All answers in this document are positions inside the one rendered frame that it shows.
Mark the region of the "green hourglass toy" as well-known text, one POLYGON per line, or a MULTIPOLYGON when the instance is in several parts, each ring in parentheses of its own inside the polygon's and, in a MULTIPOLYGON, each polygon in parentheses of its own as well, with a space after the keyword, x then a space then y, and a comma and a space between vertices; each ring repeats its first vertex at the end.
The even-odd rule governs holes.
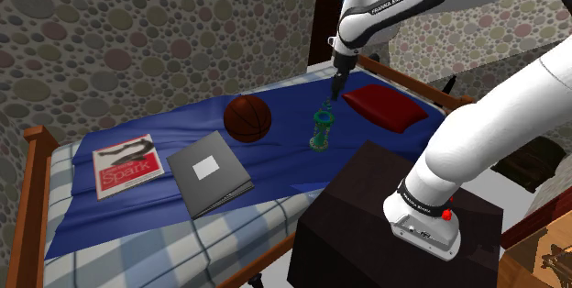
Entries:
POLYGON ((332 106, 329 98, 323 101, 322 107, 314 113, 313 121, 313 136, 309 140, 309 146, 316 152, 326 151, 329 145, 330 128, 335 122, 335 116, 332 114, 332 106))

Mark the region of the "grey laptop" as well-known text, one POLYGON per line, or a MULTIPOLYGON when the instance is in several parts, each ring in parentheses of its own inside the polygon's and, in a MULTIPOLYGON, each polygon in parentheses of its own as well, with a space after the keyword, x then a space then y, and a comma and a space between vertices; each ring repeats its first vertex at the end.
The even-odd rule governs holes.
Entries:
POLYGON ((218 131, 167 158, 192 219, 254 188, 251 177, 218 131))

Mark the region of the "blue blanket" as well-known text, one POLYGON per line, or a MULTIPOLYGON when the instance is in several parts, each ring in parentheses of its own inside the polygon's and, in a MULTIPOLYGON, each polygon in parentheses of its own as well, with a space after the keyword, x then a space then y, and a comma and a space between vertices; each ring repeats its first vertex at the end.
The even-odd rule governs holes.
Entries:
POLYGON ((443 122, 434 106, 417 104, 427 117, 402 133, 378 127, 353 110, 344 100, 332 103, 335 122, 329 132, 329 147, 314 152, 309 140, 313 115, 325 100, 330 83, 319 80, 259 92, 269 107, 268 134, 253 143, 229 137, 223 113, 232 96, 221 95, 170 112, 145 116, 106 130, 92 132, 80 142, 72 164, 71 204, 49 240, 47 258, 56 258, 106 241, 141 231, 190 220, 179 188, 170 173, 98 200, 92 153, 122 141, 151 135, 159 158, 165 160, 194 141, 218 131, 251 176, 253 190, 219 207, 225 212, 312 190, 331 181, 362 144, 379 146, 416 161, 429 138, 443 122))

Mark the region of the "wooden bed with plaid mattress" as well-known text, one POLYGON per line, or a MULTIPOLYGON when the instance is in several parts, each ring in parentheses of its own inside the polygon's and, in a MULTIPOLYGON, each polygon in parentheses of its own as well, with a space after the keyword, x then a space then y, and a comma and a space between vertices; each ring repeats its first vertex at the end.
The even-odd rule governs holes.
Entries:
MULTIPOLYGON (((267 85, 264 92, 319 80, 325 68, 267 85)), ((130 234, 56 258, 49 241, 71 204, 73 157, 81 140, 42 152, 27 170, 39 180, 24 183, 20 210, 42 212, 38 229, 16 225, 5 288, 215 288, 291 235, 303 211, 330 182, 256 205, 130 234)))

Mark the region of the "dark robot stand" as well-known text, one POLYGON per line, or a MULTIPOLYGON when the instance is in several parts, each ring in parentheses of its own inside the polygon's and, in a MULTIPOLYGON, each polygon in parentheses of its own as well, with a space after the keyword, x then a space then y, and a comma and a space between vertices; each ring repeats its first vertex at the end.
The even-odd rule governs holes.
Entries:
POLYGON ((396 238, 383 214, 412 163, 366 141, 300 217, 293 288, 497 288, 502 210, 458 189, 461 245, 451 261, 396 238))

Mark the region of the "dark brown door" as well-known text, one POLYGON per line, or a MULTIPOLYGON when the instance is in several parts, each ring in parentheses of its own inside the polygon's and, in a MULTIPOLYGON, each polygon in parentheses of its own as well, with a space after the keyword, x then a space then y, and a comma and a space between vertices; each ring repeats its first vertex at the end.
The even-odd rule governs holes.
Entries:
POLYGON ((336 25, 342 8, 342 0, 316 0, 308 65, 329 61, 332 48, 327 43, 336 34, 336 25))

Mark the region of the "red and white book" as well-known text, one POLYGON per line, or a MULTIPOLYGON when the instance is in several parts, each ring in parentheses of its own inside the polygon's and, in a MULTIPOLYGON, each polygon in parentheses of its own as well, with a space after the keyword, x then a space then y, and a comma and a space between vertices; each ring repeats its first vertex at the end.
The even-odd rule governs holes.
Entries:
POLYGON ((164 174, 150 134, 93 152, 97 200, 104 200, 164 174))

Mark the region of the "red pillow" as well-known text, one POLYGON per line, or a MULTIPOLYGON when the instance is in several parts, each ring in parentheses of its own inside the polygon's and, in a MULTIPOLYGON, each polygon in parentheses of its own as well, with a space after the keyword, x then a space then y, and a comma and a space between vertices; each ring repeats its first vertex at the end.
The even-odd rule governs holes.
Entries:
POLYGON ((429 117, 409 96, 379 84, 344 93, 342 98, 367 121, 395 133, 429 117))

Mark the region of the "brown basketball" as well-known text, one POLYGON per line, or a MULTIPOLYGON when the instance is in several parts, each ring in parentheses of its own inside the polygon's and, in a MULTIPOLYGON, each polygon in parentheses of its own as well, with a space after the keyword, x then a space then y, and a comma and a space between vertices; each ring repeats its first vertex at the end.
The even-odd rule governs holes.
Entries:
POLYGON ((228 135, 237 141, 258 141, 270 131, 270 108, 255 95, 240 95, 226 106, 224 125, 228 135))

